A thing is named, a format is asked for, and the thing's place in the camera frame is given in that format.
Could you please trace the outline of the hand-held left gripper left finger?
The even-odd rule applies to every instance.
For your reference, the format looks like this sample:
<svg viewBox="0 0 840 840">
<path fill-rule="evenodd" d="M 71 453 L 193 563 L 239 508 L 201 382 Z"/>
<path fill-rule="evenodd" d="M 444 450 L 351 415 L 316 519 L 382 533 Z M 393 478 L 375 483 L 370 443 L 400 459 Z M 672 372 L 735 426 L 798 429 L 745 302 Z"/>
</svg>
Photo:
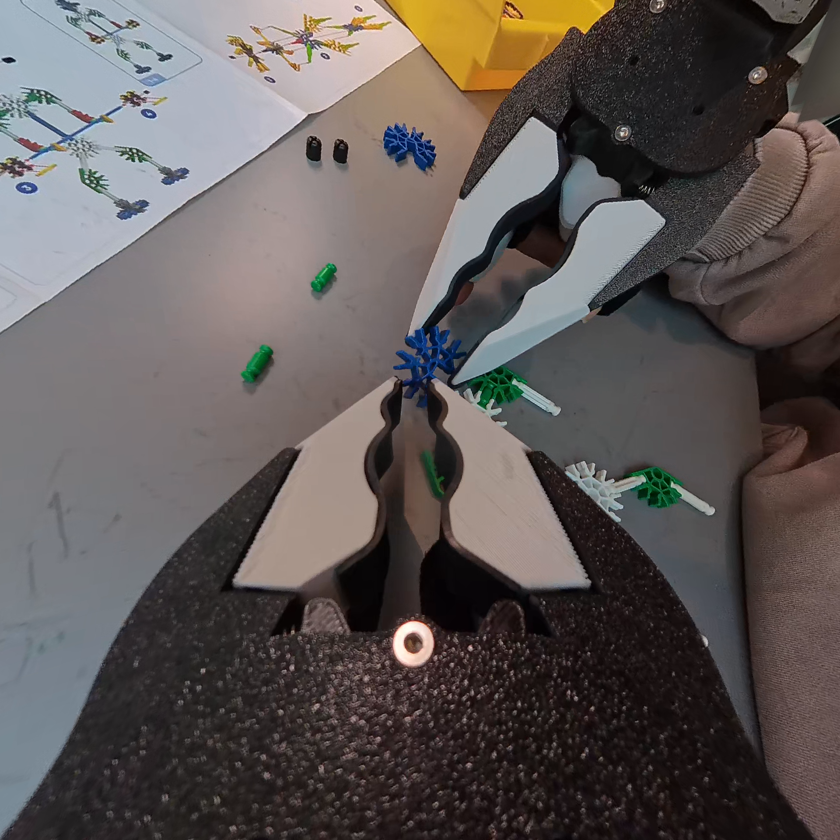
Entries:
<svg viewBox="0 0 840 840">
<path fill-rule="evenodd" d="M 383 479 L 403 386 L 391 377 L 302 441 L 260 516 L 233 588 L 334 601 L 350 630 L 377 630 L 390 566 Z"/>
</svg>

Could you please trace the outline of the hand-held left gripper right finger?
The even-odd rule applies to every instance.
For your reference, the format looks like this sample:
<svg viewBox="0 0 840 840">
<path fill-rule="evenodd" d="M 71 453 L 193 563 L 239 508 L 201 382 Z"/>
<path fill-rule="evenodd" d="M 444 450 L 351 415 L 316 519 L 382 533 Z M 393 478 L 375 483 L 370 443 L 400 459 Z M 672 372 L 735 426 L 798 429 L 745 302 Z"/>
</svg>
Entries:
<svg viewBox="0 0 840 840">
<path fill-rule="evenodd" d="M 588 592 L 591 581 L 531 449 L 441 381 L 427 414 L 444 496 L 421 613 L 446 631 L 549 631 L 542 596 Z"/>
</svg>

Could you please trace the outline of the person's right forearm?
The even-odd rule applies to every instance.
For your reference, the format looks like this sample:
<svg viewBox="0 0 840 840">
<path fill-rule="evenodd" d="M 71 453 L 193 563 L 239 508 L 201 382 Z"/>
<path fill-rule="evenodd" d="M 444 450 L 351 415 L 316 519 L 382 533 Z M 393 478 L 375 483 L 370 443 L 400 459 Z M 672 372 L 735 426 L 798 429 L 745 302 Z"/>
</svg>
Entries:
<svg viewBox="0 0 840 840">
<path fill-rule="evenodd" d="M 791 112 L 756 157 L 710 231 L 667 268 L 668 289 L 730 340 L 824 374 L 839 356 L 838 138 Z"/>
</svg>

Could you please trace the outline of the person's right hand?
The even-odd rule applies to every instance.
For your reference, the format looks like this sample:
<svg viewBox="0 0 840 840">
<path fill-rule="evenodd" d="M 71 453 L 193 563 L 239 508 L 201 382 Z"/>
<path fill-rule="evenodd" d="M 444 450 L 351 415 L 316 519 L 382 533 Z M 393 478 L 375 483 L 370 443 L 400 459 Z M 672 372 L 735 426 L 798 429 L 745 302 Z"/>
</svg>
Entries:
<svg viewBox="0 0 840 840">
<path fill-rule="evenodd" d="M 526 234 L 517 233 L 509 242 L 509 246 L 546 267 L 560 262 L 565 245 L 558 230 L 542 224 L 531 226 Z"/>
</svg>

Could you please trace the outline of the blue toy connector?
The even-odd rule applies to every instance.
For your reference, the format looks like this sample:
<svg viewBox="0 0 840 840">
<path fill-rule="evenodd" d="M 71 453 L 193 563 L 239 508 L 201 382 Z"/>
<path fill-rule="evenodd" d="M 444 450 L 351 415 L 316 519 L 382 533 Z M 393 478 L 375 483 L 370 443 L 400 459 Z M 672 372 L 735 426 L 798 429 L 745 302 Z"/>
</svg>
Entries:
<svg viewBox="0 0 840 840">
<path fill-rule="evenodd" d="M 383 149 L 395 163 L 412 159 L 415 166 L 425 172 L 434 166 L 437 158 L 436 146 L 416 128 L 409 130 L 405 123 L 386 126 L 383 134 Z"/>
<path fill-rule="evenodd" d="M 467 353 L 460 349 L 460 340 L 450 339 L 450 331 L 441 330 L 438 325 L 427 332 L 417 329 L 408 334 L 405 337 L 405 345 L 407 350 L 396 352 L 401 363 L 394 365 L 393 370 L 404 373 L 404 398 L 416 400 L 418 408 L 426 408 L 430 382 L 436 374 L 453 375 L 458 362 L 465 358 Z"/>
</svg>

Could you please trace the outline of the white green blue toy assembly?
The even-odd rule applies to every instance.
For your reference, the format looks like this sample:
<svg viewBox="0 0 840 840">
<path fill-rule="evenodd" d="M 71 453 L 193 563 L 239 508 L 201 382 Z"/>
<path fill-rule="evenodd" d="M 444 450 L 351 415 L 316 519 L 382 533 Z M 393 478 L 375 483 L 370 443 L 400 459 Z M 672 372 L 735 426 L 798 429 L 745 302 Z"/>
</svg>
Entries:
<svg viewBox="0 0 840 840">
<path fill-rule="evenodd" d="M 559 406 L 504 366 L 467 384 L 461 395 L 476 410 L 491 419 L 497 418 L 504 405 L 520 398 L 554 417 L 560 414 Z M 671 508 L 682 502 L 708 517 L 716 513 L 712 505 L 685 488 L 666 470 L 656 466 L 613 479 L 607 476 L 604 469 L 597 469 L 594 463 L 580 461 L 566 466 L 564 473 L 615 522 L 620 521 L 617 513 L 623 509 L 621 497 L 628 492 L 636 493 L 637 498 L 651 508 Z"/>
</svg>

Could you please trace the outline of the folded paper instruction sheet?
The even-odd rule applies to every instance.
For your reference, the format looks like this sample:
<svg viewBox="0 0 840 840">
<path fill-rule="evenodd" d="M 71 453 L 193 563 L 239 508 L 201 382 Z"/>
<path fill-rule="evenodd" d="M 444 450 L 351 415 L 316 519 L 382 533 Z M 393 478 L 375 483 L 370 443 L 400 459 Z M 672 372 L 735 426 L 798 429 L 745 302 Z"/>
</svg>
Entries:
<svg viewBox="0 0 840 840">
<path fill-rule="evenodd" d="M 1 330 L 419 46 L 377 2 L 2 2 Z"/>
</svg>

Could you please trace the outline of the yellow plastic bin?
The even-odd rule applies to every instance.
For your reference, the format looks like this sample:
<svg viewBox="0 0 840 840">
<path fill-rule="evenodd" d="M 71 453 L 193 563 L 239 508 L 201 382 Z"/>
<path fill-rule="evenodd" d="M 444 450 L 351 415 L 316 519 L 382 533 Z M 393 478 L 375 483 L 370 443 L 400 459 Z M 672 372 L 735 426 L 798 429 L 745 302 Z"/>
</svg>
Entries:
<svg viewBox="0 0 840 840">
<path fill-rule="evenodd" d="M 614 1 L 389 1 L 462 91 L 512 88 L 571 28 L 587 31 Z"/>
</svg>

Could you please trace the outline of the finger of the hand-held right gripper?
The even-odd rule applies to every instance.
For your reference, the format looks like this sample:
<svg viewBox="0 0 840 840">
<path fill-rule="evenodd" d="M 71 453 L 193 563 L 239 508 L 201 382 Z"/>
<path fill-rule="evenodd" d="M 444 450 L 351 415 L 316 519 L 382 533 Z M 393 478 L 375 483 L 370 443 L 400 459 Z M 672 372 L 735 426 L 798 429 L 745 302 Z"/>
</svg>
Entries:
<svg viewBox="0 0 840 840">
<path fill-rule="evenodd" d="M 557 197 L 568 166 L 557 129 L 530 117 L 456 202 L 416 302 L 410 334 L 439 324 L 461 288 L 491 268 L 516 229 Z"/>
<path fill-rule="evenodd" d="M 639 199 L 596 203 L 573 231 L 563 258 L 518 309 L 464 358 L 450 385 L 461 385 L 527 352 L 583 319 L 596 295 L 665 226 L 665 217 Z"/>
</svg>

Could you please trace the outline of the person's body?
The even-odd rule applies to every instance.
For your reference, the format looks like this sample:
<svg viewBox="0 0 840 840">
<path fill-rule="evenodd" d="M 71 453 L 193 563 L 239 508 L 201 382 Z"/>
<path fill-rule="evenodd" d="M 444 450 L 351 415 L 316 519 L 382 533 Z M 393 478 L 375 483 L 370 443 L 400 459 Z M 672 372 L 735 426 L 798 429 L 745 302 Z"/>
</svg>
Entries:
<svg viewBox="0 0 840 840">
<path fill-rule="evenodd" d="M 839 838 L 839 412 L 762 414 L 742 483 L 752 677 L 765 762 L 815 838 Z"/>
</svg>

